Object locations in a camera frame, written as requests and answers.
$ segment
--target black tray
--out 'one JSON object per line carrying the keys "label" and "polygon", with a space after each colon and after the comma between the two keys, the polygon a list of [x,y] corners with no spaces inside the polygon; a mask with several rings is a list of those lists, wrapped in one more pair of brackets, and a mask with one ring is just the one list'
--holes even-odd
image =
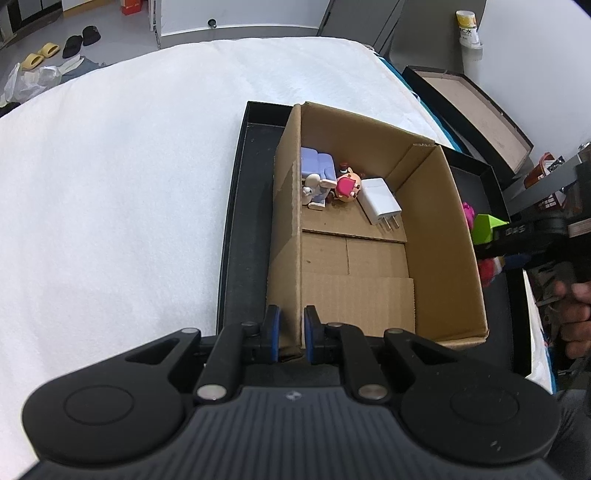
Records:
{"label": "black tray", "polygon": [[[442,147],[462,201],[476,213],[509,221],[509,214],[490,165]],[[531,373],[530,314],[521,270],[498,275],[483,289],[490,335],[485,343],[466,351],[468,356],[526,376]]]}
{"label": "black tray", "polygon": [[217,297],[223,325],[265,316],[275,150],[291,107],[248,102],[230,184]]}
{"label": "black tray", "polygon": [[[273,162],[290,106],[248,102],[228,201],[217,310],[223,325],[265,314],[271,244]],[[462,200],[479,213],[509,218],[490,166],[444,147]],[[485,289],[491,334],[471,357],[528,375],[530,327],[521,271],[501,274]]]}

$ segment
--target plastic bag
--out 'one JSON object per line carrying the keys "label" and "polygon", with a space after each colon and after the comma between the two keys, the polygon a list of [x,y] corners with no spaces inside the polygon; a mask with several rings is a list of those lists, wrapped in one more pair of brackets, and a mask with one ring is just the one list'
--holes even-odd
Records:
{"label": "plastic bag", "polygon": [[60,82],[61,73],[57,67],[40,67],[34,72],[22,72],[21,64],[17,63],[8,76],[4,95],[7,102],[23,103]]}

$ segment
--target blue cloth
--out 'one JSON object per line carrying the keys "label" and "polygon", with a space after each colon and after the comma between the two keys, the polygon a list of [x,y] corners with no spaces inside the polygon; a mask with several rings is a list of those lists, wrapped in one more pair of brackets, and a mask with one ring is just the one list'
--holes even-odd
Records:
{"label": "blue cloth", "polygon": [[406,87],[408,90],[410,90],[410,91],[413,93],[413,95],[414,95],[414,96],[416,96],[416,97],[417,97],[418,101],[419,101],[419,102],[421,102],[421,105],[423,105],[423,106],[425,107],[425,110],[426,110],[427,112],[429,112],[429,115],[431,115],[431,117],[433,117],[433,120],[435,120],[435,123],[436,123],[437,125],[439,125],[439,128],[441,128],[441,130],[443,131],[443,133],[445,134],[445,136],[447,137],[447,139],[448,139],[448,140],[450,141],[450,143],[452,144],[452,147],[453,147],[453,149],[454,149],[454,150],[456,150],[456,151],[458,151],[458,152],[466,153],[466,152],[464,152],[464,151],[463,151],[463,150],[460,148],[460,145],[458,145],[458,144],[457,144],[457,142],[456,142],[456,141],[453,139],[453,137],[452,137],[452,135],[450,134],[450,132],[448,132],[448,131],[445,129],[445,127],[443,126],[443,124],[441,123],[441,121],[440,121],[440,120],[439,120],[439,119],[438,119],[438,118],[437,118],[435,115],[433,115],[433,112],[432,112],[432,111],[429,109],[429,107],[427,106],[427,104],[426,104],[425,102],[423,102],[423,101],[422,101],[422,100],[421,100],[421,99],[418,97],[418,95],[417,95],[415,92],[413,92],[413,89],[412,89],[412,88],[410,88],[410,85],[409,85],[409,84],[406,82],[406,80],[404,80],[404,78],[402,78],[402,75],[400,75],[399,71],[398,71],[398,70],[396,70],[396,69],[395,69],[395,68],[394,68],[392,65],[390,65],[390,63],[389,63],[389,62],[388,62],[388,61],[387,61],[385,58],[383,58],[383,57],[380,57],[379,55],[378,55],[378,58],[379,58],[380,60],[382,60],[382,62],[384,62],[384,65],[386,65],[386,66],[388,67],[388,70],[390,70],[390,71],[391,71],[393,74],[395,74],[395,75],[396,75],[396,77],[398,78],[398,80],[400,80],[400,81],[401,81],[401,82],[404,84],[404,86],[405,86],[405,87]]}
{"label": "blue cloth", "polygon": [[524,268],[531,260],[531,255],[527,254],[516,254],[516,255],[505,255],[505,266],[503,271],[516,270],[517,268]]}
{"label": "blue cloth", "polygon": [[104,63],[101,63],[99,65],[98,63],[95,63],[95,62],[87,59],[86,57],[82,57],[82,58],[84,60],[82,60],[82,63],[80,63],[80,65],[78,65],[74,70],[72,70],[68,73],[65,73],[64,75],[61,76],[60,85],[63,83],[69,82],[72,79],[81,77],[85,73],[92,72],[93,70],[101,69],[102,67],[106,67],[106,65]]}

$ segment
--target person's hand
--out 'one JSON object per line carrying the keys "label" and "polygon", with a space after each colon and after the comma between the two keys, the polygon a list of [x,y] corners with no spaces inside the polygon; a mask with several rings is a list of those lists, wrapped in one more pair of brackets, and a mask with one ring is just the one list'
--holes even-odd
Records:
{"label": "person's hand", "polygon": [[572,294],[567,296],[566,285],[558,281],[554,293],[560,302],[560,336],[566,343],[566,356],[575,359],[585,356],[591,349],[591,281],[573,283]]}

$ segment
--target white bedsheet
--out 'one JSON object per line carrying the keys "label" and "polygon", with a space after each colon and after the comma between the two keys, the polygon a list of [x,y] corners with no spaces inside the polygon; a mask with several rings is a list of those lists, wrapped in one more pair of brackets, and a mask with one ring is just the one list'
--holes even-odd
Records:
{"label": "white bedsheet", "polygon": [[220,40],[147,54],[0,119],[0,479],[34,461],[27,395],[185,326],[215,329],[248,100],[307,100],[449,145],[360,44]]}

